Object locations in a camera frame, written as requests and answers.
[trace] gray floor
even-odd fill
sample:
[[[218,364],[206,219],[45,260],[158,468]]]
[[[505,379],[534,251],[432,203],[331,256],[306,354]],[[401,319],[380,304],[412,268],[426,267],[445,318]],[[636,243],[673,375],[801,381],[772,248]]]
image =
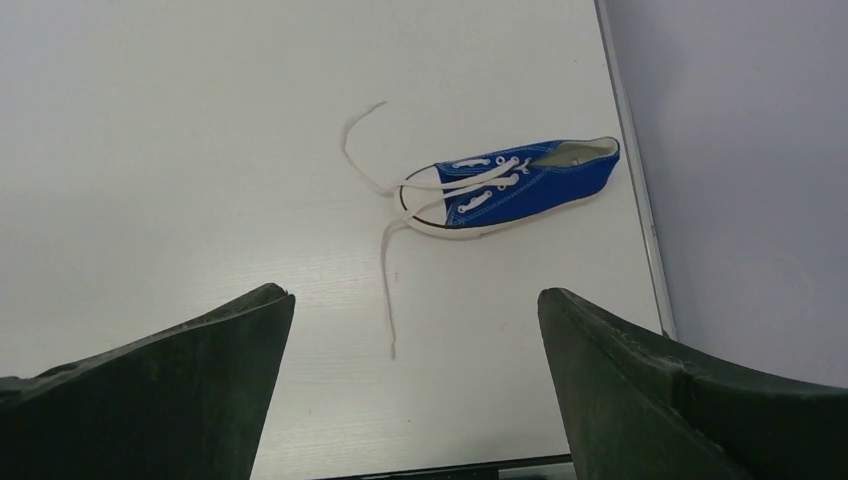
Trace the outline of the gray floor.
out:
[[[848,2],[607,3],[680,339],[848,386]]]

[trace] blue canvas sneaker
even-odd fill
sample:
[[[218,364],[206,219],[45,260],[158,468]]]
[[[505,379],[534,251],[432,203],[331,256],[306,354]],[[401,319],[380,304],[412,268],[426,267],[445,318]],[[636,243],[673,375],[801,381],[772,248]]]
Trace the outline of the blue canvas sneaker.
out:
[[[428,235],[472,238],[506,228],[604,188],[618,141],[552,140],[425,167],[395,190],[395,206]]]

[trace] shoelace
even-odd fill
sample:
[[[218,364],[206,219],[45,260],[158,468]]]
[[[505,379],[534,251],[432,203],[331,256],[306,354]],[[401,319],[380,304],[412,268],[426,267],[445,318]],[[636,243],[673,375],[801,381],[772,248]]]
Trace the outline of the shoelace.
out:
[[[421,189],[421,190],[433,190],[433,191],[440,192],[438,195],[432,197],[431,199],[422,201],[422,202],[418,203],[417,205],[411,206],[410,208],[408,208],[406,210],[406,212],[404,212],[403,214],[400,214],[397,219],[390,222],[388,225],[386,225],[386,228],[383,229],[382,240],[381,240],[381,243],[380,243],[380,270],[382,272],[382,277],[383,277],[383,298],[385,299],[386,315],[387,315],[388,320],[389,320],[389,331],[391,333],[391,342],[392,342],[391,343],[391,355],[392,355],[392,360],[394,360],[395,359],[395,353],[396,353],[395,344],[397,343],[397,334],[395,333],[395,322],[394,322],[394,318],[392,316],[392,302],[391,302],[391,299],[389,298],[389,279],[388,279],[388,276],[386,275],[386,249],[388,247],[389,237],[391,236],[393,228],[397,225],[404,224],[407,220],[411,219],[416,214],[418,214],[421,210],[429,207],[430,205],[433,205],[434,203],[446,200],[448,198],[458,197],[460,195],[465,195],[466,193],[473,192],[473,191],[481,189],[483,187],[496,186],[496,187],[498,187],[498,190],[504,190],[509,186],[515,185],[516,183],[518,183],[518,180],[519,180],[519,176],[518,176],[517,173],[514,173],[514,174],[512,174],[508,177],[502,177],[502,175],[506,174],[507,172],[509,172],[510,170],[513,170],[513,169],[519,170],[523,173],[529,173],[529,171],[527,170],[527,164],[530,162],[530,160],[526,159],[522,165],[519,165],[519,163],[521,163],[521,160],[518,157],[512,157],[509,160],[505,159],[504,157],[497,157],[495,159],[495,163],[498,164],[497,167],[489,170],[488,172],[481,173],[479,175],[474,175],[472,177],[464,178],[462,180],[457,180],[457,181],[448,182],[448,183],[432,183],[432,184],[431,183],[417,183],[417,182],[411,182],[409,180],[404,180],[404,181],[401,181],[401,182],[397,182],[397,183],[395,183],[395,184],[393,184],[389,187],[383,187],[383,186],[379,185],[377,182],[375,182],[374,179],[369,177],[364,171],[362,171],[362,169],[360,169],[356,165],[356,163],[353,161],[353,159],[350,158],[350,154],[347,151],[347,140],[348,140],[348,136],[350,135],[350,131],[353,129],[353,127],[356,126],[357,123],[359,123],[360,120],[367,117],[368,115],[373,113],[374,110],[377,110],[378,108],[382,107],[386,103],[387,102],[385,102],[385,101],[376,103],[376,104],[368,107],[361,114],[359,114],[355,117],[352,117],[350,120],[347,121],[347,123],[345,123],[344,127],[342,128],[342,136],[341,136],[340,147],[341,147],[342,153],[344,154],[348,163],[350,164],[351,167],[353,167],[354,170],[356,170],[356,173],[359,174],[359,176],[362,178],[363,182],[365,182],[365,184],[368,185],[368,188],[370,188],[371,191],[373,191],[374,193],[376,193],[378,195],[384,196],[384,197],[393,196],[395,191],[397,191],[401,187],[418,188],[418,189]],[[477,159],[477,158],[475,158],[475,159],[462,160],[460,162],[455,163],[454,166],[469,167],[469,166],[475,166],[475,165],[488,165],[488,164],[489,164],[489,159],[484,159],[484,158]],[[481,203],[483,203],[486,199],[488,199],[490,196],[491,196],[491,192],[487,191],[486,194],[484,194],[484,195],[472,198],[467,205],[460,206],[460,209],[462,210],[462,211],[460,211],[460,213],[465,213],[465,211],[467,211],[467,210],[470,210],[472,208],[476,208]]]

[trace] shoe sole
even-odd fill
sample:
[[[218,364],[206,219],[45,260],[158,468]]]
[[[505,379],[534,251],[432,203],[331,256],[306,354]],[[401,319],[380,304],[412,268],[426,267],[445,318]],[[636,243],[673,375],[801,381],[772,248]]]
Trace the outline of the shoe sole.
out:
[[[528,222],[528,221],[530,221],[534,218],[538,218],[538,217],[541,217],[541,216],[550,215],[550,214],[555,213],[559,210],[566,210],[566,209],[571,208],[571,207],[580,206],[584,203],[591,201],[596,196],[600,195],[600,193],[601,192],[599,191],[597,193],[593,193],[592,195],[589,195],[588,197],[578,198],[577,200],[572,200],[570,202],[563,203],[562,205],[558,205],[554,208],[550,208],[548,210],[545,210],[544,212],[537,213],[536,215],[531,215],[529,217],[519,218],[518,220],[512,220],[512,221],[509,221],[509,222],[496,223],[494,225],[485,225],[485,226],[482,226],[482,227],[443,228],[443,227],[438,227],[438,226],[435,226],[435,225],[431,225],[431,224],[428,224],[428,223],[421,222],[420,220],[417,220],[415,217],[407,220],[406,224],[409,225],[410,227],[414,228],[415,230],[425,234],[425,235],[430,235],[431,237],[447,238],[447,239],[450,239],[450,240],[469,240],[469,239],[472,239],[472,238],[481,237],[481,236],[486,235],[488,233],[496,232],[498,230],[504,230],[504,229],[507,229],[507,228],[515,227],[515,226],[518,226],[521,223]],[[400,195],[396,194],[394,196],[394,199],[395,199],[395,209],[397,209],[397,211],[400,212],[400,213],[405,212],[406,209],[404,209],[403,205],[401,204]]]

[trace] table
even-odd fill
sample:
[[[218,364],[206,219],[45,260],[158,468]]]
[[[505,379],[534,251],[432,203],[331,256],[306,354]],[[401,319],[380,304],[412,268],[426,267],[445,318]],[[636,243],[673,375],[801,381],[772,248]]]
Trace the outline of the table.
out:
[[[297,307],[254,478],[566,453],[539,291],[670,326],[597,15],[590,0],[4,3],[0,371],[35,375],[271,281]],[[392,236],[394,361],[392,203],[338,147],[379,100],[350,149],[382,183],[621,125],[628,147],[583,206],[474,241]]]

